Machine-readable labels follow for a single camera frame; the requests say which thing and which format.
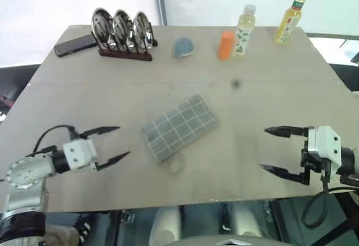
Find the bottle label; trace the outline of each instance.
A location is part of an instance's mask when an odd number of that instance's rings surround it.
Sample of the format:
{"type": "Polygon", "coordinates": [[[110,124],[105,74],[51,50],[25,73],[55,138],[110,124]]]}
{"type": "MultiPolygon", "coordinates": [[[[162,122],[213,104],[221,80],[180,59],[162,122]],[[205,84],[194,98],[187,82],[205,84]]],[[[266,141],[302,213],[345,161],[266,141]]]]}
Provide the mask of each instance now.
{"type": "Polygon", "coordinates": [[[299,11],[302,9],[303,5],[304,5],[304,2],[298,2],[298,1],[294,0],[294,2],[292,4],[292,9],[299,11]]]}
{"type": "Polygon", "coordinates": [[[238,27],[236,40],[234,42],[234,53],[244,54],[248,47],[249,38],[251,36],[253,28],[251,27],[238,27]]]}
{"type": "Polygon", "coordinates": [[[286,25],[283,28],[283,31],[279,35],[279,41],[283,44],[287,43],[289,37],[292,35],[294,28],[297,26],[299,22],[298,16],[292,16],[287,19],[286,25]]]}

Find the smartphone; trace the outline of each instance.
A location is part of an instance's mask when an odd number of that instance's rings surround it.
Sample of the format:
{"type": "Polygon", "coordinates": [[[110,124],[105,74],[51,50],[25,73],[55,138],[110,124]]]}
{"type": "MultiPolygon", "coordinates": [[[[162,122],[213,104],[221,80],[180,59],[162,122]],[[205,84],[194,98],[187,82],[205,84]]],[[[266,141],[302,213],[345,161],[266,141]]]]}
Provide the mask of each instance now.
{"type": "Polygon", "coordinates": [[[63,57],[64,55],[72,54],[74,52],[94,46],[96,46],[96,41],[94,37],[89,34],[77,39],[66,41],[64,43],[56,44],[54,46],[54,50],[58,57],[63,57]]]}

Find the juice bottle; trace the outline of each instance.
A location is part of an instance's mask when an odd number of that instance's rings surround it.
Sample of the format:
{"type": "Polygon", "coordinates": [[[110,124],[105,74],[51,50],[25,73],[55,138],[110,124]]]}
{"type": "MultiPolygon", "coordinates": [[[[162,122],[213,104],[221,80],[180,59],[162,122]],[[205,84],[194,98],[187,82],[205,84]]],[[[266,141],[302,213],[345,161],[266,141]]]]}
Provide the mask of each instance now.
{"type": "Polygon", "coordinates": [[[236,39],[234,41],[233,49],[234,55],[244,55],[246,53],[249,38],[256,22],[256,18],[254,17],[255,12],[256,6],[252,4],[245,5],[243,15],[241,15],[238,20],[236,39]]]}
{"type": "Polygon", "coordinates": [[[302,7],[305,0],[294,0],[292,7],[287,9],[278,28],[274,41],[279,44],[287,43],[302,16],[302,7]]]}

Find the black wire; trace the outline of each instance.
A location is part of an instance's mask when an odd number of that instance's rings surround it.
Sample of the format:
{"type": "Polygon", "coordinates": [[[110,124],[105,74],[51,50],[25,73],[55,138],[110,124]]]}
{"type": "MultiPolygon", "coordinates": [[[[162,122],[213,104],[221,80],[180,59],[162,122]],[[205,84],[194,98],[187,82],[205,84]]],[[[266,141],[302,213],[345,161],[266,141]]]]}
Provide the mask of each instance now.
{"type": "Polygon", "coordinates": [[[334,192],[334,191],[342,191],[342,190],[352,190],[352,191],[359,191],[359,188],[356,187],[334,187],[331,189],[328,189],[328,183],[327,182],[323,182],[323,191],[316,194],[315,196],[312,197],[312,199],[309,200],[307,206],[304,209],[304,212],[302,214],[302,223],[307,227],[307,228],[317,228],[318,226],[320,226],[329,211],[329,193],[334,192]],[[320,216],[318,217],[318,219],[314,222],[308,223],[307,222],[307,215],[309,212],[310,207],[313,205],[313,203],[319,198],[323,196],[323,210],[322,213],[320,214],[320,216]]]}
{"type": "Polygon", "coordinates": [[[68,124],[59,124],[58,126],[54,126],[54,127],[50,128],[50,129],[46,130],[46,131],[40,136],[40,138],[39,138],[38,141],[36,142],[36,145],[35,145],[35,148],[34,148],[34,150],[33,150],[33,153],[35,153],[35,152],[38,150],[38,148],[39,148],[39,146],[40,146],[40,143],[41,143],[41,141],[43,140],[43,138],[46,136],[46,134],[49,133],[51,130],[54,130],[54,129],[56,129],[56,128],[67,128],[67,130],[68,130],[68,132],[69,132],[69,134],[70,134],[70,138],[72,138],[73,134],[76,133],[76,132],[75,132],[75,128],[74,128],[73,126],[68,125],[68,124]]]}

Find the metal plate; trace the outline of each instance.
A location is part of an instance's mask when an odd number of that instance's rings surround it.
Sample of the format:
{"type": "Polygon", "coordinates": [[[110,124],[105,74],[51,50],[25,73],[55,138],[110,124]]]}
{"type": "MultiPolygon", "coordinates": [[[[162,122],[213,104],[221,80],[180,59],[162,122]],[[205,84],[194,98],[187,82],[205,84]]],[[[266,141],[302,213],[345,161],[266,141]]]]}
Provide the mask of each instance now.
{"type": "Polygon", "coordinates": [[[92,31],[101,43],[107,43],[112,35],[112,16],[103,8],[97,8],[92,15],[92,31]]]}
{"type": "Polygon", "coordinates": [[[150,51],[153,45],[153,34],[150,22],[143,12],[138,12],[133,25],[135,43],[144,51],[150,51]]]}
{"type": "Polygon", "coordinates": [[[125,50],[127,50],[126,46],[129,50],[132,50],[135,46],[132,21],[124,10],[117,10],[113,16],[112,26],[116,41],[121,44],[125,50]]]}

